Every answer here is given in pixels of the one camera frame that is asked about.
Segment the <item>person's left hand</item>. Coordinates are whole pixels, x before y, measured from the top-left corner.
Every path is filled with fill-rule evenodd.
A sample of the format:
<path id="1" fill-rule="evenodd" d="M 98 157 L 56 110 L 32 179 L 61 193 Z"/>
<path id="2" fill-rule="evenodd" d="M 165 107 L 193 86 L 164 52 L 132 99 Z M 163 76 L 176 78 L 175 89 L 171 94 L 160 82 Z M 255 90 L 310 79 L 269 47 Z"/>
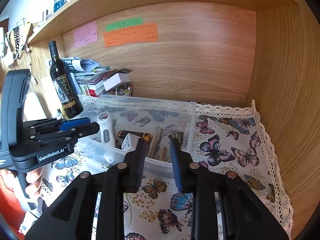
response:
<path id="1" fill-rule="evenodd" d="M 26 181 L 28 186 L 25 188 L 26 194 L 30 199 L 36 200 L 41 194 L 41 184 L 42 184 L 42 168 L 30 171 L 26 175 Z"/>

